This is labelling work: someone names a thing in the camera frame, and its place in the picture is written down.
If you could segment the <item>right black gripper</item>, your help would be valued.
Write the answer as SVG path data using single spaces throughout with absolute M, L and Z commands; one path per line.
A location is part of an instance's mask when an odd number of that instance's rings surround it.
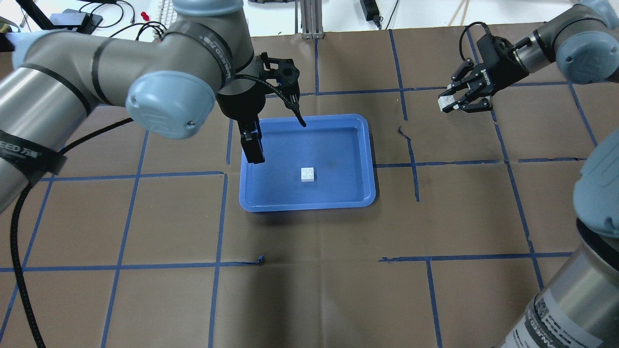
M 515 46 L 504 37 L 482 37 L 477 42 L 482 62 L 465 68 L 469 74 L 456 75 L 445 95 L 468 88 L 457 100 L 458 110 L 466 113 L 488 112 L 493 105 L 490 97 L 524 79 L 529 72 L 516 57 Z

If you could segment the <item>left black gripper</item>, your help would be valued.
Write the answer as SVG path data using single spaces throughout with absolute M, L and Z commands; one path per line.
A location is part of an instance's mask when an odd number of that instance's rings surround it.
M 252 164 L 265 163 L 259 113 L 265 107 L 265 94 L 259 89 L 249 89 L 235 95 L 217 94 L 221 112 L 237 122 L 240 143 L 246 161 Z

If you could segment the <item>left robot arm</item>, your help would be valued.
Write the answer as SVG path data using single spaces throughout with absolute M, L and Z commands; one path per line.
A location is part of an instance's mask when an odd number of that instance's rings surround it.
M 126 108 L 149 132 L 194 136 L 219 104 L 238 123 L 244 150 L 263 161 L 265 97 L 241 73 L 257 63 L 241 0 L 175 0 L 176 22 L 159 43 L 65 29 L 11 33 L 14 71 L 1 82 L 1 209 L 46 174 L 99 105 Z

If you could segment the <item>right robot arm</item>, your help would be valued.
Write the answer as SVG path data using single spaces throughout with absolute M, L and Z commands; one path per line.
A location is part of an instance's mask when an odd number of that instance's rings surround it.
M 473 22 L 456 37 L 442 112 L 481 112 L 502 131 L 533 268 L 559 256 L 554 275 L 497 339 L 496 348 L 618 346 L 618 115 L 595 132 L 579 87 L 617 106 L 618 14 L 613 0 L 576 0 L 542 23 Z

